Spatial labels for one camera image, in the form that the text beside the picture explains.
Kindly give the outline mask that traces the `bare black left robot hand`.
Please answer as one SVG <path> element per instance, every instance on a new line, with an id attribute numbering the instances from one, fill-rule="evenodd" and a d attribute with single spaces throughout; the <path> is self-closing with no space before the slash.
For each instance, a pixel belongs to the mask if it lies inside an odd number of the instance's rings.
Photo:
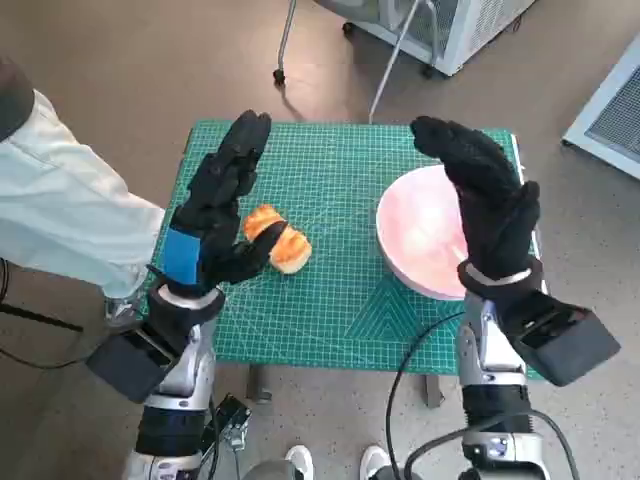
<path id="1" fill-rule="evenodd" d="M 239 199 L 254 186 L 270 131 L 268 114 L 247 110 L 232 123 L 218 150 L 201 161 L 187 200 L 171 217 L 157 271 L 172 293 L 200 297 L 221 283 L 257 276 L 269 262 L 286 221 L 275 221 L 253 240 L 238 242 L 236 237 Z"/>

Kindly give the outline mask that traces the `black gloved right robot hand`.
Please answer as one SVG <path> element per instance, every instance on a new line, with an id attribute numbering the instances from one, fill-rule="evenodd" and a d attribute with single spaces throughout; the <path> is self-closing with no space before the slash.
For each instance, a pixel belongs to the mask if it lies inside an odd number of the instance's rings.
<path id="1" fill-rule="evenodd" d="M 495 281 L 529 269 L 538 183 L 523 183 L 504 149 L 480 130 L 429 116 L 410 130 L 414 147 L 439 159 L 456 189 L 471 265 Z"/>

